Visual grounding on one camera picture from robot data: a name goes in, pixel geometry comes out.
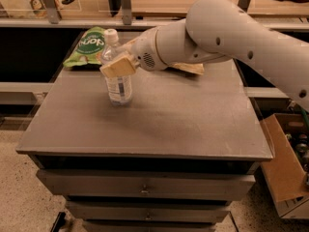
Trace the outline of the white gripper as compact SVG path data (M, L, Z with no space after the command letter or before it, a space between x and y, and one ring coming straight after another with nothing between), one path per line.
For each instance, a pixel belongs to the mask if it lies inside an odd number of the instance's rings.
M156 49L156 33L158 28L152 28L137 37L131 47L132 55L125 54L100 67L101 73L107 78L135 74L139 64L148 72L162 71L167 65L161 60Z

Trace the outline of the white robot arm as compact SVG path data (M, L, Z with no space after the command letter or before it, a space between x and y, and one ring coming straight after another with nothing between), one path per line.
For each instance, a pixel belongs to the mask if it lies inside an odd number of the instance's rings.
M309 43L272 31L228 0L198 0L186 18L124 44L100 71L107 77L234 58L309 109Z

